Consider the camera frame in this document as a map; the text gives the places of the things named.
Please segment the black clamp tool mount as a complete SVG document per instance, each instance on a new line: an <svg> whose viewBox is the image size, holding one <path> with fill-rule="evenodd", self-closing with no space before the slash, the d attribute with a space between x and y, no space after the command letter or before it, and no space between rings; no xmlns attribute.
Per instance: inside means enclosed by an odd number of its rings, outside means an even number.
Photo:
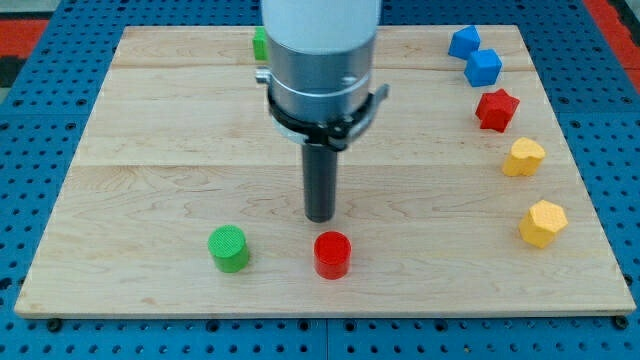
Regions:
<svg viewBox="0 0 640 360"><path fill-rule="evenodd" d="M267 100L274 127L284 138L299 145L344 151L371 126L389 91L390 85L383 84L374 93L369 93L366 101L354 112L322 121L301 120L290 116L276 103L270 90L267 91Z"/></svg>

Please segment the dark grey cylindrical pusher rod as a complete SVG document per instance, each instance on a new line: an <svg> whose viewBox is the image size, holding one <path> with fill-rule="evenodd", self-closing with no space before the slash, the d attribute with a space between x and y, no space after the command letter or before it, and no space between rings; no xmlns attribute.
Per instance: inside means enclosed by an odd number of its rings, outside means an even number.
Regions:
<svg viewBox="0 0 640 360"><path fill-rule="evenodd" d="M335 213L337 159L325 147L302 147L305 215L312 222L329 221Z"/></svg>

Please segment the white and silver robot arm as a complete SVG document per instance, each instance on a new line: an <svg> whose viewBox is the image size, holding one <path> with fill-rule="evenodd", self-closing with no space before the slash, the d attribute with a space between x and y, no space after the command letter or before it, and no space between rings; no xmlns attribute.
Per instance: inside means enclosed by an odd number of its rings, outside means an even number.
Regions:
<svg viewBox="0 0 640 360"><path fill-rule="evenodd" d="M266 0L261 14L266 86L275 128L302 150L306 217L335 212L337 159L371 125L387 98L370 88L380 0Z"/></svg>

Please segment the green block behind arm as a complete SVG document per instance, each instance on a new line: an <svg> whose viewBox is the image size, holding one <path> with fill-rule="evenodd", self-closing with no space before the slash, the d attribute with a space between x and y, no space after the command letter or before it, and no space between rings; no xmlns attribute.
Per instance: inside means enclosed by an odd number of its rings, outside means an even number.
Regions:
<svg viewBox="0 0 640 360"><path fill-rule="evenodd" d="M267 34L263 26L257 26L254 29L252 45L254 59L256 61L266 62L268 60Z"/></svg>

